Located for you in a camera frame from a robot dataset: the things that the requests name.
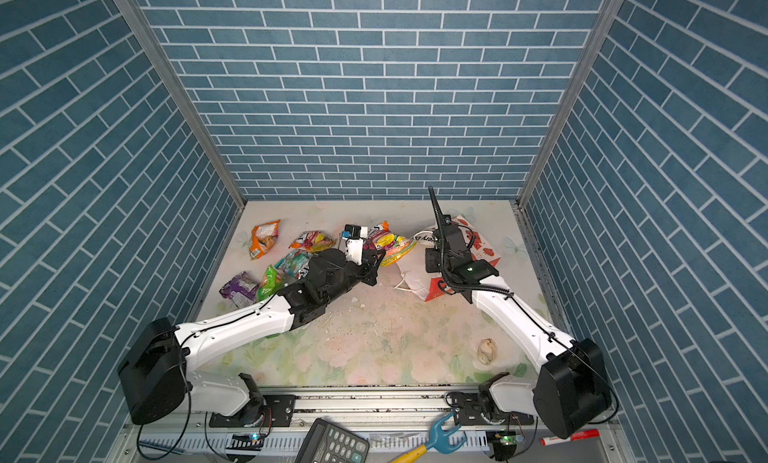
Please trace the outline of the green snack packet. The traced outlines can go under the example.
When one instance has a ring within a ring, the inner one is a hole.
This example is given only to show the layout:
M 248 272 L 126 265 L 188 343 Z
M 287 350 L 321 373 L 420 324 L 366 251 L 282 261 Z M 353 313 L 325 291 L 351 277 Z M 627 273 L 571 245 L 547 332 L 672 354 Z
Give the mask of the green snack packet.
M 276 265 L 277 271 L 292 279 L 301 279 L 309 270 L 313 255 L 303 249 L 292 249 Z

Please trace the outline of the orange Fox's candy packet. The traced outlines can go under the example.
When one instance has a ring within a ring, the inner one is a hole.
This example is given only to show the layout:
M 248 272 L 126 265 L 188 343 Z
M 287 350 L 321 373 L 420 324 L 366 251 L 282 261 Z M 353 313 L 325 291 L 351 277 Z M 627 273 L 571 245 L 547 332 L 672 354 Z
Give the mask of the orange Fox's candy packet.
M 298 249 L 312 254 L 334 248 L 335 246 L 336 240 L 319 230 L 305 231 L 289 245 L 291 249 Z

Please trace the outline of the pink yellow candy packet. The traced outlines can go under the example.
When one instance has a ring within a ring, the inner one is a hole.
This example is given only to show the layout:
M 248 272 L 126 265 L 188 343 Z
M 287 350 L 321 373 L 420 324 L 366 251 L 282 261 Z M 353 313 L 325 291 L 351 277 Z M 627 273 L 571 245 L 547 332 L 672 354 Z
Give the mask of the pink yellow candy packet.
M 381 267 L 387 267 L 396 263 L 416 245 L 416 241 L 413 238 L 406 238 L 393 233 L 387 221 L 371 227 L 368 231 L 368 239 L 377 250 L 385 251 Z

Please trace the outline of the orange snack packet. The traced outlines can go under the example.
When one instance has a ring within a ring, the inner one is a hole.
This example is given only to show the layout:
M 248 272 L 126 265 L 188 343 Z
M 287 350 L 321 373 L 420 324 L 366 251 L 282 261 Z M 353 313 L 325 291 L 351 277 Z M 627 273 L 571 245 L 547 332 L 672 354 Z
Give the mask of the orange snack packet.
M 265 256 L 276 244 L 279 237 L 281 220 L 274 220 L 254 226 L 251 230 L 249 256 L 259 259 Z

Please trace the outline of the purple snack packet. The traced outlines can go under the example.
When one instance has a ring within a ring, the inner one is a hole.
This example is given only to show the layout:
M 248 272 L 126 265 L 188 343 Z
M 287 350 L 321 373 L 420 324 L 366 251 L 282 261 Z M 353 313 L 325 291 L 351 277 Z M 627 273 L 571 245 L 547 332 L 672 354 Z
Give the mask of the purple snack packet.
M 258 299 L 259 282 L 247 272 L 241 272 L 226 282 L 219 290 L 220 295 L 236 308 L 251 306 Z

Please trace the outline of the green chips bag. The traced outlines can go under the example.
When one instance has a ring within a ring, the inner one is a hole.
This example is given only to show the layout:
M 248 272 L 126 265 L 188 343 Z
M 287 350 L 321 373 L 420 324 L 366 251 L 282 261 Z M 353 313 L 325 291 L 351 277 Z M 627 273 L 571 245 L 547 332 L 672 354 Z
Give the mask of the green chips bag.
M 259 288 L 257 290 L 257 301 L 263 302 L 272 297 L 283 287 L 283 276 L 281 272 L 273 265 L 269 265 L 265 270 Z

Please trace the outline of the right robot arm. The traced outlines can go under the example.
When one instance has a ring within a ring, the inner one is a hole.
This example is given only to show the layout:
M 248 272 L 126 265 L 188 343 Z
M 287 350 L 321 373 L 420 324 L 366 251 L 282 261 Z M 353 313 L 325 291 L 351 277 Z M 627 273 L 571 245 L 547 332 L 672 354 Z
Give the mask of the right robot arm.
M 444 218 L 433 231 L 434 246 L 425 251 L 426 268 L 437 270 L 448 289 L 462 295 L 496 322 L 536 365 L 534 384 L 498 374 L 481 392 L 493 413 L 519 412 L 539 418 L 560 438 L 617 410 L 600 347 L 591 339 L 573 339 L 509 288 L 488 261 L 472 256 L 462 229 Z

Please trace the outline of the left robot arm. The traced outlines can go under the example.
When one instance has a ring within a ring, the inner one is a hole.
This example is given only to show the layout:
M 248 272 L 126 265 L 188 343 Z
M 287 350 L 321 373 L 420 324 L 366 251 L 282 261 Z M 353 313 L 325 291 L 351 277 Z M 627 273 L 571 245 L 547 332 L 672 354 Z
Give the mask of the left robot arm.
M 266 403 L 251 375 L 225 377 L 201 366 L 314 321 L 359 283 L 375 285 L 384 257 L 373 247 L 363 249 L 359 261 L 339 249 L 324 250 L 311 257 L 304 277 L 263 303 L 197 322 L 174 325 L 160 318 L 149 323 L 117 367 L 132 423 L 154 423 L 183 402 L 193 411 L 214 414 L 222 426 L 262 423 Z

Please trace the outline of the beige shell sticker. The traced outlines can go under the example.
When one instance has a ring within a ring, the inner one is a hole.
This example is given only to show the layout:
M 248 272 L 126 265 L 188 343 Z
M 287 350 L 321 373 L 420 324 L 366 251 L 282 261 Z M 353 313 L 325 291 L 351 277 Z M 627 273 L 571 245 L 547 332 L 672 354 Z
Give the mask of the beige shell sticker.
M 477 347 L 477 359 L 484 365 L 489 366 L 494 362 L 497 356 L 497 346 L 492 338 L 486 338 L 480 341 Z

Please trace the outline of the black calculator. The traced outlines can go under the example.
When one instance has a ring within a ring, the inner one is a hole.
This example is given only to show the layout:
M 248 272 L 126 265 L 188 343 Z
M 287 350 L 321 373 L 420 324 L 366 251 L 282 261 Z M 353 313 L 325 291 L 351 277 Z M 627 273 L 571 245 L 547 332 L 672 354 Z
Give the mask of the black calculator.
M 370 443 L 328 420 L 316 419 L 304 438 L 295 463 L 363 463 Z

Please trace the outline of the blue yellow clamp tool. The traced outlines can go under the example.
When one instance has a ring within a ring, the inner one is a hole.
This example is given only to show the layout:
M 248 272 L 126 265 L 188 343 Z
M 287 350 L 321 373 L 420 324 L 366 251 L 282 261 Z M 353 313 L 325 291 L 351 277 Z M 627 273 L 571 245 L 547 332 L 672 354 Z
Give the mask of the blue yellow clamp tool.
M 392 463 L 413 463 L 419 458 L 424 456 L 429 450 L 436 450 L 441 454 L 452 454 L 462 448 L 467 442 L 467 436 L 462 436 L 459 440 L 453 442 L 452 436 L 461 430 L 461 425 L 456 424 L 454 427 L 444 430 L 443 425 L 449 420 L 453 420 L 456 416 L 455 411 L 451 411 L 439 418 L 434 422 L 429 429 L 429 437 L 425 444 L 404 453 L 394 460 Z

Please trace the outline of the red marker pen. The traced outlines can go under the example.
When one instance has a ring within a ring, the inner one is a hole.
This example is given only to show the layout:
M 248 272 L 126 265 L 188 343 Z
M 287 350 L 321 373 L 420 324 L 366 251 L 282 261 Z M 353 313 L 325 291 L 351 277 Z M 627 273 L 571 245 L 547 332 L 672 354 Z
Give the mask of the red marker pen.
M 561 438 L 557 436 L 544 437 L 540 439 L 540 444 L 542 446 L 554 446 L 558 444 L 598 438 L 599 436 L 600 436 L 600 431 L 598 429 L 588 429 L 588 430 L 573 433 L 572 435 L 565 438 Z

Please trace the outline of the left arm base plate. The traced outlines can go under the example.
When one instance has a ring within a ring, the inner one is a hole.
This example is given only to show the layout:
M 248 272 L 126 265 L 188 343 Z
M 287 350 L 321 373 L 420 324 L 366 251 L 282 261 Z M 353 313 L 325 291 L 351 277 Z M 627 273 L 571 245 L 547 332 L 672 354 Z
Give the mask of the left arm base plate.
M 297 397 L 291 394 L 265 395 L 258 403 L 249 401 L 233 416 L 212 413 L 208 424 L 212 428 L 289 427 Z

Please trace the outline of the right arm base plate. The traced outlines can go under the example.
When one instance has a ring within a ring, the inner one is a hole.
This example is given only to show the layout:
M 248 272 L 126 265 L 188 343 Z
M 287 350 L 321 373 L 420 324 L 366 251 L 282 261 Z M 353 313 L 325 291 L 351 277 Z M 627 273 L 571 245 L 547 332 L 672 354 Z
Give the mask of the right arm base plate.
M 489 393 L 450 391 L 444 395 L 455 425 L 463 426 L 525 426 L 535 417 L 520 412 L 503 412 L 492 401 Z

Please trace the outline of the aluminium front rail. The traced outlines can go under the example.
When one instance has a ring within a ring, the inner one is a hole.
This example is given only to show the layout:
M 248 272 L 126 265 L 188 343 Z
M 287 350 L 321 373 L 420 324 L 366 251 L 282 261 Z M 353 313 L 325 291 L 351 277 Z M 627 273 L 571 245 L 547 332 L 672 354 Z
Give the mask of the aluminium front rail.
M 387 462 L 428 440 L 430 426 L 450 413 L 444 395 L 480 393 L 474 385 L 412 387 L 267 388 L 265 395 L 297 397 L 289 427 L 212 428 L 210 413 L 174 412 L 142 428 L 125 427 L 111 450 L 110 462 L 292 462 L 313 422 L 322 418 L 370 443 L 365 461 Z M 535 417 L 531 425 L 463 426 L 451 438 L 466 444 L 450 461 L 478 462 L 629 462 L 616 423 L 585 426 L 600 436 L 554 446 L 540 439 L 555 436 Z

